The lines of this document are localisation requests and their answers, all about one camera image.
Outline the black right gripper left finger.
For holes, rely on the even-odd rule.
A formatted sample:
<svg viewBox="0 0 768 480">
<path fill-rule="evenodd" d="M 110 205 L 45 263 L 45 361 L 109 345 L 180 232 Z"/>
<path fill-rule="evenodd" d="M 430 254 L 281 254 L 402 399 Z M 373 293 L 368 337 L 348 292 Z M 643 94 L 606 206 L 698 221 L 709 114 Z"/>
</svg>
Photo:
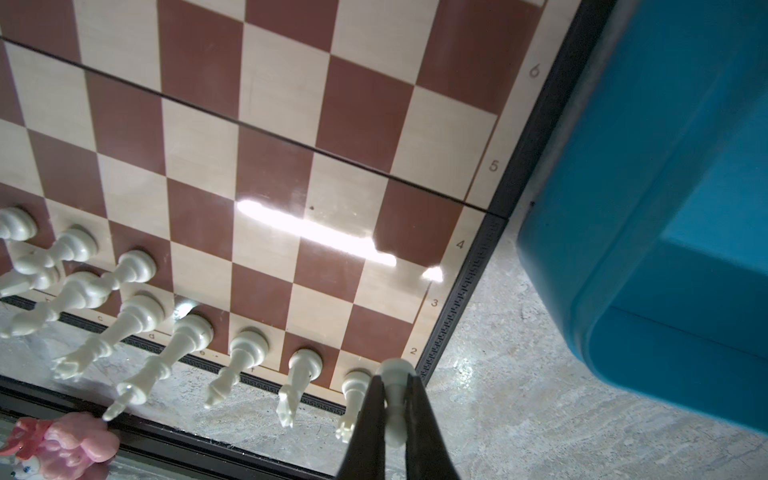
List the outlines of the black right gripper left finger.
<svg viewBox="0 0 768 480">
<path fill-rule="evenodd" d="M 385 388 L 379 375 L 372 378 L 348 445 L 338 480 L 385 478 Z"/>
</svg>

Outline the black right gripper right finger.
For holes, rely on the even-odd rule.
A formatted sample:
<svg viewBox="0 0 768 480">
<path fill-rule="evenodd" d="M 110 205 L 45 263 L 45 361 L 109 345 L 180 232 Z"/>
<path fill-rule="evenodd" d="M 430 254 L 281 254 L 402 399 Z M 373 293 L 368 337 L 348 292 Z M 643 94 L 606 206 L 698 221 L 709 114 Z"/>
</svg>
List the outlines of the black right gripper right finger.
<svg viewBox="0 0 768 480">
<path fill-rule="evenodd" d="M 409 376 L 405 396 L 408 480 L 458 480 L 420 376 Z"/>
</svg>

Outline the white chess pawn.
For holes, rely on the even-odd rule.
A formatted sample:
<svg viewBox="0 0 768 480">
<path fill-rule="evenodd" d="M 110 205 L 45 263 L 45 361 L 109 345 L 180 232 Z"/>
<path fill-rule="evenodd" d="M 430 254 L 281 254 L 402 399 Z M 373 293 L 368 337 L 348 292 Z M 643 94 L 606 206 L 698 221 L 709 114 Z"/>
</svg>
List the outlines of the white chess pawn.
<svg viewBox="0 0 768 480">
<path fill-rule="evenodd" d="M 386 396 L 386 425 L 384 440 L 392 448 L 407 441 L 405 394 L 408 379 L 415 374 L 413 365 L 401 358 L 385 360 L 377 374 L 381 377 Z"/>
</svg>

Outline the white chess piece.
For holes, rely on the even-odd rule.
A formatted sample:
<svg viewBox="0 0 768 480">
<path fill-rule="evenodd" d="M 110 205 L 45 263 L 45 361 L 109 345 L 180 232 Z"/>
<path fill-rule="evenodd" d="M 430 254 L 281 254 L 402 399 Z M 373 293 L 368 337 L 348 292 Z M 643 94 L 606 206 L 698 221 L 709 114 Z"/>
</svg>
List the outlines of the white chess piece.
<svg viewBox="0 0 768 480">
<path fill-rule="evenodd" d="M 300 400 L 310 383 L 322 373 L 323 360 L 311 349 L 297 350 L 290 358 L 286 383 L 278 392 L 276 413 L 283 428 L 292 428 Z"/>
</svg>

